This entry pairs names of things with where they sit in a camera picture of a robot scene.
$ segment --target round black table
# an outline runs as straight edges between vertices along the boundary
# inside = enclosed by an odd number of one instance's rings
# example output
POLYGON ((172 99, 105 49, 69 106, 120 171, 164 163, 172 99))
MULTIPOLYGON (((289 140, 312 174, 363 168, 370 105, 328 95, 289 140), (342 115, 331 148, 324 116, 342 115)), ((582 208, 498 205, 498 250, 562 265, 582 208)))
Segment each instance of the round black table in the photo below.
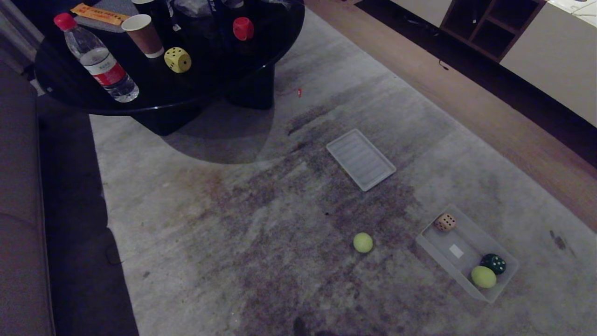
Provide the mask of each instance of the round black table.
POLYGON ((46 38, 35 58, 35 75, 52 98, 79 111, 99 115, 129 115, 156 133, 168 135, 193 120, 201 109, 224 96, 248 108, 273 105, 275 63, 297 39, 304 20, 302 1, 287 8, 255 0, 250 18, 254 38, 238 41, 212 18, 189 19, 177 13, 183 27, 164 47, 182 47, 193 61, 189 71, 171 71, 163 57, 146 58, 126 33, 89 28, 106 44, 139 87, 128 103, 113 100, 78 63, 64 41, 46 38))

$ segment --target yellow dice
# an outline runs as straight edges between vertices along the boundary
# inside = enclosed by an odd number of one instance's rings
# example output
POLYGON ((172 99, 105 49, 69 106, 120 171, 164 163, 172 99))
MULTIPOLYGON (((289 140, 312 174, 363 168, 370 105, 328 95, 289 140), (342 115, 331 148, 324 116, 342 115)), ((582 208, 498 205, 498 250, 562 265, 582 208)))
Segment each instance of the yellow dice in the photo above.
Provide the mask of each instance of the yellow dice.
POLYGON ((170 70, 182 74, 190 69, 190 56, 184 49, 174 47, 164 54, 164 61, 170 70))

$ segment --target gray couch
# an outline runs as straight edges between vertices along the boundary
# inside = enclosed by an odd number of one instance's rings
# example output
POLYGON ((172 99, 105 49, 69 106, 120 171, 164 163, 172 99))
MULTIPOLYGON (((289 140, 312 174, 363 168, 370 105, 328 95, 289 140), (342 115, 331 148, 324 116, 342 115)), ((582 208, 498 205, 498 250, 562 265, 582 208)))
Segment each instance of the gray couch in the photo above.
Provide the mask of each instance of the gray couch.
POLYGON ((54 335, 36 90, 0 62, 0 335, 54 335))

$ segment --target plastic bottle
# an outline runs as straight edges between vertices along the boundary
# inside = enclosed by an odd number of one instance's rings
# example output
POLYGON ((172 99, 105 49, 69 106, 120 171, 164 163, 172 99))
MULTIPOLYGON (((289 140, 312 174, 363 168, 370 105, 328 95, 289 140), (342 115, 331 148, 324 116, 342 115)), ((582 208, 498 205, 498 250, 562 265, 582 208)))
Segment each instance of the plastic bottle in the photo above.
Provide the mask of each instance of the plastic bottle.
POLYGON ((69 13, 56 15, 54 23, 64 32, 70 52, 117 102, 130 102, 139 95, 135 82, 97 36, 79 27, 69 13))

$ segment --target plastic tray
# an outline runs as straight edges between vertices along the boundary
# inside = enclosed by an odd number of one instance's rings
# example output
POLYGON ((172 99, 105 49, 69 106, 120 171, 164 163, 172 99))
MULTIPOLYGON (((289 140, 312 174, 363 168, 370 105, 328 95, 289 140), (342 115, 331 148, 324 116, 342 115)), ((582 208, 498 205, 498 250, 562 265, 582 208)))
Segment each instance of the plastic tray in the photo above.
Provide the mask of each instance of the plastic tray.
POLYGON ((396 172, 396 167, 357 129, 326 148, 363 191, 396 172))
POLYGON ((417 236, 417 243, 470 296, 493 303, 518 271, 518 260, 454 205, 449 205, 435 219, 417 236), (441 232, 435 228, 433 222, 446 212, 456 219, 456 227, 449 232, 441 232), (479 265, 481 258, 488 253, 494 253, 502 257, 507 265, 506 271, 497 276, 497 283, 492 288, 479 288, 470 280, 470 272, 475 266, 479 265))

